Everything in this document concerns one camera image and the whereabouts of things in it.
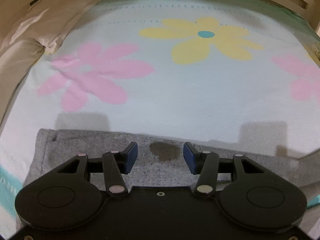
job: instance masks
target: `teal oval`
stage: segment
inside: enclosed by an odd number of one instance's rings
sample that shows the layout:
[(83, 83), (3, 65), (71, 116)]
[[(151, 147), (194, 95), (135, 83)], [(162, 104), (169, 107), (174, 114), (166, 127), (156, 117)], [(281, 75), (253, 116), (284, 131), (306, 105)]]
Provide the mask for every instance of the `teal oval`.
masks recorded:
[(214, 33), (209, 31), (199, 31), (198, 35), (201, 38), (212, 38), (214, 36)]

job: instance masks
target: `wet spot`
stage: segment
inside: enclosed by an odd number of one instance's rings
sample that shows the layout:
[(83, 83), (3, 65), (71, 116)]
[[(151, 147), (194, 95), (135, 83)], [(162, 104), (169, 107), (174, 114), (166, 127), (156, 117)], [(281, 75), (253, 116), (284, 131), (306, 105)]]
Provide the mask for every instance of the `wet spot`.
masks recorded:
[(161, 162), (176, 160), (180, 154), (177, 146), (164, 142), (150, 143), (149, 149)]

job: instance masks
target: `bed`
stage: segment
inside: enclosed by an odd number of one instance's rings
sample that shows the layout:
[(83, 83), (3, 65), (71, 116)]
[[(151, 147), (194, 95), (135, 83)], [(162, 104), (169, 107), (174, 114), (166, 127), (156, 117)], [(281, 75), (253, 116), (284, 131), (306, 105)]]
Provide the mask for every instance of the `bed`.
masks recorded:
[[(60, 1), (55, 17), (70, 12)], [(98, 1), (77, 3), (61, 28), (41, 14), (52, 0), (0, 7), (1, 235), (16, 230), (14, 197), (41, 128), (293, 159), (318, 151), (320, 0)]]

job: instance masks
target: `yellow petal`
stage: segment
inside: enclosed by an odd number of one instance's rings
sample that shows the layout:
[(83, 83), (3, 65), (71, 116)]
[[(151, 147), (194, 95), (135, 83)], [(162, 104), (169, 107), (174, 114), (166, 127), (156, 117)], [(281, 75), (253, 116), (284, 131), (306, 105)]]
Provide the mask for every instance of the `yellow petal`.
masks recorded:
[(250, 60), (252, 55), (246, 49), (231, 42), (216, 43), (217, 49), (227, 57), (238, 60)]
[(197, 34), (197, 24), (183, 19), (164, 19), (161, 21), (164, 26), (171, 27), (176, 30), (187, 31), (192, 34)]
[(240, 47), (246, 47), (246, 48), (250, 48), (250, 49), (263, 49), (263, 47), (257, 43), (254, 43), (253, 41), (249, 41), (246, 39), (234, 39), (232, 41), (230, 41), (231, 43), (233, 43), (236, 46), (240, 46)]
[(196, 19), (198, 31), (212, 31), (215, 32), (219, 26), (219, 21), (213, 17), (202, 17)]
[(229, 25), (223, 25), (219, 27), (216, 32), (214, 33), (216, 38), (228, 38), (228, 37), (243, 37), (248, 36), (250, 33), (247, 29), (238, 27), (238, 26), (229, 26)]
[(173, 47), (171, 56), (174, 63), (185, 65), (207, 58), (209, 52), (209, 42), (203, 38), (195, 38), (178, 43)]
[(140, 36), (154, 39), (181, 39), (192, 36), (184, 30), (173, 30), (170, 28), (147, 28), (139, 32)]

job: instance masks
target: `gray cloth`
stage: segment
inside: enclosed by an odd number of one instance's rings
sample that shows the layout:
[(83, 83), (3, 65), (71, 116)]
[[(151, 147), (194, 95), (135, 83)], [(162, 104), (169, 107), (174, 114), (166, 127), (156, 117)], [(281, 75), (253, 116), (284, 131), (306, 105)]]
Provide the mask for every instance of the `gray cloth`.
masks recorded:
[[(194, 176), (182, 156), (184, 141), (122, 132), (88, 130), (44, 130), (37, 135), (36, 150), (25, 185), (72, 158), (79, 152), (89, 158), (101, 157), (104, 152), (123, 150), (131, 142), (138, 143), (138, 158), (128, 175), (123, 175), (128, 188), (136, 186), (194, 186)], [(193, 144), (198, 151), (216, 152), (222, 158), (241, 153), (300, 187), (310, 200), (320, 194), (320, 153), (300, 160), (279, 156), (256, 155)], [(229, 174), (219, 174), (218, 189), (230, 181)], [(102, 174), (92, 174), (91, 182), (104, 189)], [(304, 219), (301, 228), (308, 232), (317, 219)]]

